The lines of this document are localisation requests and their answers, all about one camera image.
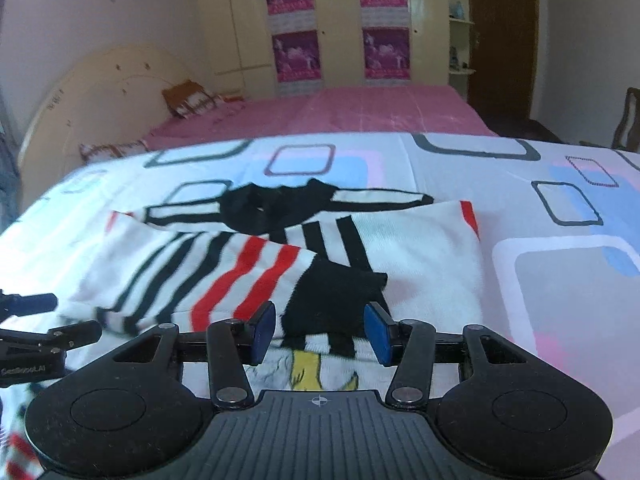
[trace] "floor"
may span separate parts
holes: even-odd
[[[513,139],[544,140],[562,144],[552,131],[545,128],[538,121],[532,119],[517,119],[508,116],[481,116],[489,129],[501,137]]]

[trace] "curved headboard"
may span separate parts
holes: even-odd
[[[161,91],[189,78],[174,56],[147,45],[79,61],[47,95],[22,142],[20,209],[82,165],[79,144],[131,142],[167,120]]]

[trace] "bed sheet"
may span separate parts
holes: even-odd
[[[640,449],[640,155],[500,137],[315,134],[148,153],[70,174],[0,237],[7,292],[70,294],[111,210],[213,197],[249,182],[425,192],[470,200],[483,323],[601,395],[614,434],[599,471],[634,479]],[[56,325],[55,314],[5,322]],[[118,342],[103,338],[101,352]]]
[[[495,136],[450,86],[332,88],[309,96],[230,103],[170,119],[144,140],[152,150],[315,132],[441,132]]]

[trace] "wooden door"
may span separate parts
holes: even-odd
[[[538,0],[471,0],[471,7],[471,67],[476,73],[469,80],[469,104],[481,116],[528,118]]]

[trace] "pink bed cover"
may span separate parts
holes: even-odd
[[[309,96],[235,102],[169,119],[144,138],[152,150],[257,137],[335,132],[495,136],[450,86],[333,88]]]

